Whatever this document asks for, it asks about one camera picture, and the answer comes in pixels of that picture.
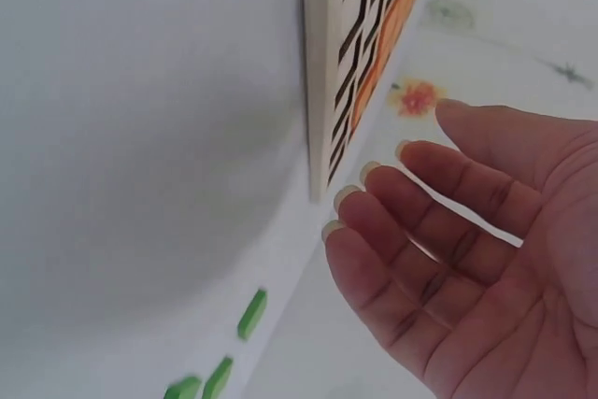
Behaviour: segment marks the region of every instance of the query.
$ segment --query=flower sticker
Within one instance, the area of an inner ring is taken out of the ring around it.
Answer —
[[[388,103],[395,107],[401,117],[425,117],[434,110],[438,101],[445,97],[445,90],[433,83],[407,78],[400,85],[393,84]]]

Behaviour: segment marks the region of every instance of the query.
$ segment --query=palm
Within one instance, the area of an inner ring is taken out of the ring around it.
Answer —
[[[521,247],[435,202],[398,170],[370,167],[367,192],[338,197],[346,227],[327,235],[335,281],[380,344],[438,397],[598,397],[598,132],[562,121],[552,123],[562,125],[560,142],[537,135],[519,151],[508,142],[500,150],[491,140],[508,136],[495,114],[521,113],[478,111],[493,113],[492,124],[459,126],[459,114],[473,111],[451,107],[439,117],[472,159],[414,143],[402,161],[435,191],[520,237]],[[505,118],[509,135],[517,134],[514,117]],[[530,116],[519,120],[529,131]]]

